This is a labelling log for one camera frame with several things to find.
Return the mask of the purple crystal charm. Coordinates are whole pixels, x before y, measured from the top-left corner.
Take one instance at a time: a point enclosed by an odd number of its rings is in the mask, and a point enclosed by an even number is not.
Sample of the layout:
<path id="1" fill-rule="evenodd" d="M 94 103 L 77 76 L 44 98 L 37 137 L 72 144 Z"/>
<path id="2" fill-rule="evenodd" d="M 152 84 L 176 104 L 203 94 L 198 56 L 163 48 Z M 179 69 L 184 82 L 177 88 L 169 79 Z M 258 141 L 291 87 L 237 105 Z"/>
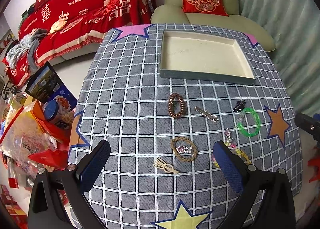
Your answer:
<path id="1" fill-rule="evenodd" d="M 232 134 L 229 129 L 225 129 L 224 135 L 225 135 L 225 143 L 232 144 Z"/>

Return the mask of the beige wooden hair clip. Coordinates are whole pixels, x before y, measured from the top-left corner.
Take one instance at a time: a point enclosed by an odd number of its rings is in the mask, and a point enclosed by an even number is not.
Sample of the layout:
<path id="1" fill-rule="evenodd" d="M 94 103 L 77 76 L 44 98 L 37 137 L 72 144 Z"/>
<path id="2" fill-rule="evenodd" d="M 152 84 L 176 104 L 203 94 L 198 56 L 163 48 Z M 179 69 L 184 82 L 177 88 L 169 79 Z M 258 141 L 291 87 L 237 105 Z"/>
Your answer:
<path id="1" fill-rule="evenodd" d="M 172 164 L 165 162 L 163 159 L 157 157 L 156 162 L 153 164 L 153 167 L 163 170 L 163 172 L 168 174 L 178 174 L 179 171 L 174 169 Z"/>

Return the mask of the silver hair clip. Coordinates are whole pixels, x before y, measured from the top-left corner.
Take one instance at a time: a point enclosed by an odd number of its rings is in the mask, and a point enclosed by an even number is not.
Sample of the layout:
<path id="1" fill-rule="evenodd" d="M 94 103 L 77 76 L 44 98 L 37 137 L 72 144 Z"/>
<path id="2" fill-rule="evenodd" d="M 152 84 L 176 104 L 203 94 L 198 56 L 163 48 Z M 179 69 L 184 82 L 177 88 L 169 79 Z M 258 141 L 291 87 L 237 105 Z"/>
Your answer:
<path id="1" fill-rule="evenodd" d="M 211 113 L 203 110 L 202 108 L 196 106 L 194 107 L 194 110 L 198 113 L 200 113 L 202 116 L 206 117 L 207 119 L 211 120 L 214 123 L 217 123 L 219 121 L 219 118 L 215 115 L 212 115 Z"/>

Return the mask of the blue lidded jar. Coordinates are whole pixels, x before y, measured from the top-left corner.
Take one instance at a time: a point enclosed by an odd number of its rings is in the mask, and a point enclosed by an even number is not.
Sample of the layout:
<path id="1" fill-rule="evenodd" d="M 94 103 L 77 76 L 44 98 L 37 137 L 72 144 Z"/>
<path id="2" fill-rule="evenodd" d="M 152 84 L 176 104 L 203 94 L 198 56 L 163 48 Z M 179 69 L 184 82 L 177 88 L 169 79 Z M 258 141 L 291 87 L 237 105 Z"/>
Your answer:
<path id="1" fill-rule="evenodd" d="M 55 100 L 50 100 L 44 108 L 44 117 L 53 124 L 62 120 L 62 114 L 62 107 Z"/>

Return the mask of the grey checked tablecloth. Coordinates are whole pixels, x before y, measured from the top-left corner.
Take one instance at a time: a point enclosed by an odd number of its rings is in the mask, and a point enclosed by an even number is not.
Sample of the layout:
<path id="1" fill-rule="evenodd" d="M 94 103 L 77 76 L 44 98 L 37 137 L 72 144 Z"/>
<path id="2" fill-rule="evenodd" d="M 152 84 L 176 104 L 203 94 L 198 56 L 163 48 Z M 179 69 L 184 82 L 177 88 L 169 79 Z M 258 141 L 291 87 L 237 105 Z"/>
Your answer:
<path id="1" fill-rule="evenodd" d="M 165 30 L 193 31 L 235 39 L 244 50 L 255 84 L 161 78 Z M 108 228 L 154 228 L 178 208 L 199 228 L 216 228 L 237 199 L 221 169 L 213 164 L 213 145 L 232 134 L 259 169 L 286 170 L 292 193 L 302 188 L 302 147 L 295 111 L 269 55 L 238 31 L 185 24 L 154 24 L 145 35 L 112 29 L 104 37 L 84 79 L 76 107 L 76 132 L 84 145 L 73 146 L 78 163 L 101 141 L 110 157 L 86 198 Z M 194 107 L 219 118 L 212 122 Z M 192 154 L 179 154 L 180 145 Z M 153 167 L 156 158 L 178 174 Z"/>

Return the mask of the blue snack box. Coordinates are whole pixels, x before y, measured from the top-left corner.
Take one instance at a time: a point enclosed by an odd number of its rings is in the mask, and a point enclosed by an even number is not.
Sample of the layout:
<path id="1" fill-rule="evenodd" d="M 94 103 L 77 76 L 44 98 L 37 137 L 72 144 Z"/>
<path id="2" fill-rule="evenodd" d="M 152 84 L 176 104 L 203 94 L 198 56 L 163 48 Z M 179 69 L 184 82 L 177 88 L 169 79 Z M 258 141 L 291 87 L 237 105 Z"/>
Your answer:
<path id="1" fill-rule="evenodd" d="M 54 100 L 66 111 L 72 111 L 78 102 L 49 62 L 31 76 L 24 91 L 43 104 Z"/>

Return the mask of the shallow cream tray box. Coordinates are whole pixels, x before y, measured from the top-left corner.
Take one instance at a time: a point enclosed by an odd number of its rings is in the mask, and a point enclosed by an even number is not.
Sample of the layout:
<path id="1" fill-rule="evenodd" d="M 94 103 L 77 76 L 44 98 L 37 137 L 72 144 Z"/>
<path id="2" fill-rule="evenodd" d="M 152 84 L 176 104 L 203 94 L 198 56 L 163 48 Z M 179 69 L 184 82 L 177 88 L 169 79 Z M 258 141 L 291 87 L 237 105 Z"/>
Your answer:
<path id="1" fill-rule="evenodd" d="M 238 41 L 193 31 L 163 31 L 159 74 L 161 78 L 255 84 Z"/>

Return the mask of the teal curtain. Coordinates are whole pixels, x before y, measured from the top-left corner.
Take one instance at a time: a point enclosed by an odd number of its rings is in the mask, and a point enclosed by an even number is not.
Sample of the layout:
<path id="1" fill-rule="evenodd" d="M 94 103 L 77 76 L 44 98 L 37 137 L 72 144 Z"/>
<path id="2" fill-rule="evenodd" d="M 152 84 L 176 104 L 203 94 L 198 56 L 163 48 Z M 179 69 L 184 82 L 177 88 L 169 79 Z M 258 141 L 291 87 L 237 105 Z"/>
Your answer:
<path id="1" fill-rule="evenodd" d="M 271 57 L 297 112 L 319 113 L 319 8 L 314 0 L 239 0 L 273 37 Z"/>

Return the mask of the grey knitted scarf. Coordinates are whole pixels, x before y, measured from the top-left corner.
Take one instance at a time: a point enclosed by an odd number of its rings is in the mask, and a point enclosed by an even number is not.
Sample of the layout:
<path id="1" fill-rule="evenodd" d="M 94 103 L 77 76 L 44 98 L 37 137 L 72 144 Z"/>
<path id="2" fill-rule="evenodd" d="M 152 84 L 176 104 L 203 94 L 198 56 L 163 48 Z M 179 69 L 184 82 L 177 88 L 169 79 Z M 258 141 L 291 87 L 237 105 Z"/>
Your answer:
<path id="1" fill-rule="evenodd" d="M 28 51 L 33 45 L 35 45 L 36 41 L 39 41 L 41 37 L 44 37 L 48 34 L 48 30 L 46 29 L 33 29 L 31 33 L 25 35 L 18 44 L 14 45 L 9 49 L 6 60 L 10 69 L 15 69 L 17 65 L 17 61 L 22 57 L 22 55 Z"/>

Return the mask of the red covered sofa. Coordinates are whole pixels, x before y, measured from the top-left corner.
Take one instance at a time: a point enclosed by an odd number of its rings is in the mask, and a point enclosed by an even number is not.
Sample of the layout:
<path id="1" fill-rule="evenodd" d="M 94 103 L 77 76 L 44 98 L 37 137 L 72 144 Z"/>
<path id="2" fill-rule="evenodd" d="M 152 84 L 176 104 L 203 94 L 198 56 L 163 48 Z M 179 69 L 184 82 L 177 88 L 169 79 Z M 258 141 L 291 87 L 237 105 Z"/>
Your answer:
<path id="1" fill-rule="evenodd" d="M 48 61 L 59 63 L 91 52 L 112 28 L 150 23 L 148 0 L 33 0 L 34 11 L 9 22 L 21 40 L 34 35 L 35 49 L 23 50 L 16 62 L 2 60 L 4 73 L 16 87 Z"/>

